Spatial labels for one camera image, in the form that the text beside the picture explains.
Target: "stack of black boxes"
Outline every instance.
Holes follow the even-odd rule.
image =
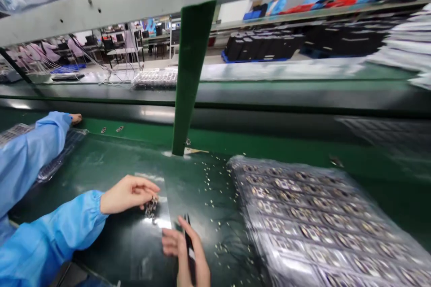
[[[222,53],[225,62],[285,61],[302,47],[304,35],[284,26],[231,34]]]
[[[376,52],[399,23],[392,18],[316,26],[307,33],[301,53],[311,58],[366,56]]]

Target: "small metal part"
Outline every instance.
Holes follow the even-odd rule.
[[[145,217],[152,218],[153,219],[153,221],[152,221],[153,224],[154,224],[154,221],[155,221],[154,211],[157,208],[157,203],[158,203],[157,198],[153,197],[151,201],[145,203],[145,205],[144,205]]]
[[[339,160],[338,157],[329,155],[329,159],[331,161],[331,164],[338,166],[338,167],[341,167],[341,168],[344,168],[343,163],[341,162],[341,160]]]

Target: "blue sleeve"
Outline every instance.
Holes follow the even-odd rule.
[[[286,6],[286,2],[287,0],[278,0],[275,8],[271,11],[271,15],[276,15],[283,11],[284,7]]]
[[[48,286],[75,250],[88,248],[108,215],[102,192],[88,191],[32,223],[24,223],[0,247],[0,286]]]
[[[34,130],[0,148],[0,219],[27,193],[40,169],[62,152],[71,122],[67,113],[50,112]]]

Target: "red object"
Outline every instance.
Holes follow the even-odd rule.
[[[314,6],[314,4],[302,4],[302,5],[290,8],[288,10],[281,11],[278,14],[280,15],[280,14],[306,12],[306,11],[310,11],[313,6]]]
[[[216,38],[215,37],[210,37],[208,39],[208,47],[213,47],[215,42],[216,42]]]
[[[354,5],[356,0],[335,0],[334,2],[328,3],[325,8],[336,8]]]

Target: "person's left hand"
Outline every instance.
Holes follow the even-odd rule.
[[[77,125],[78,123],[80,123],[82,121],[82,115],[79,114],[71,114],[70,115],[72,117],[72,125]]]
[[[158,198],[160,188],[146,178],[126,175],[100,198],[100,212],[115,214]]]

